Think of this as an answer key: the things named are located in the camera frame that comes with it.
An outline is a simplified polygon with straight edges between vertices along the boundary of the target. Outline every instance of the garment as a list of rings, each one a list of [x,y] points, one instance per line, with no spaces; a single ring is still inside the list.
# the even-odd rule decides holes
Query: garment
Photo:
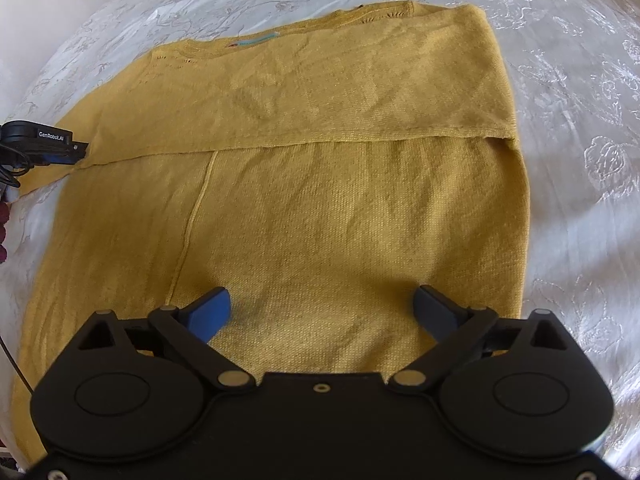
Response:
[[[405,366],[433,343],[420,283],[519,313],[528,188],[476,7],[387,2],[162,46],[58,126],[91,144],[23,179],[70,173],[23,324],[32,383],[92,311],[143,317],[220,285],[232,320],[210,344],[258,378]],[[35,460],[20,386],[12,413]]]

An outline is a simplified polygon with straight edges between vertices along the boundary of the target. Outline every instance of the bedspread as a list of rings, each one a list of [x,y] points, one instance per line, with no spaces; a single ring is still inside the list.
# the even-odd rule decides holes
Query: bedspread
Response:
[[[13,117],[55,123],[159,44],[249,34],[375,1],[381,0],[113,0],[59,49]],[[600,451],[633,477],[640,473],[638,0],[418,1],[476,4],[495,30],[531,187],[524,315],[553,310],[598,367],[616,399]],[[135,110],[132,102],[120,112]],[[20,327],[62,185],[18,201],[6,226],[5,335]],[[7,339],[15,351],[17,339]],[[11,376],[2,360],[0,438],[20,461],[8,421]]]

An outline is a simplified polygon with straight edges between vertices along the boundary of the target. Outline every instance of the white tablecloth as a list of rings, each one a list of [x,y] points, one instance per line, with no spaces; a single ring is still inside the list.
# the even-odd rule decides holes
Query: white tablecloth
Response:
[[[87,92],[158,44],[247,34],[375,1],[380,0],[113,0],[59,49],[13,117],[56,123]],[[531,185],[524,315],[535,307],[553,310],[596,364],[617,406],[601,451],[622,474],[635,476],[640,473],[639,0],[418,1],[470,2],[484,8],[494,26],[511,77]],[[14,352],[60,187],[20,200],[8,224],[0,330]],[[0,438],[15,450],[8,420],[11,378],[8,363],[0,359]]]

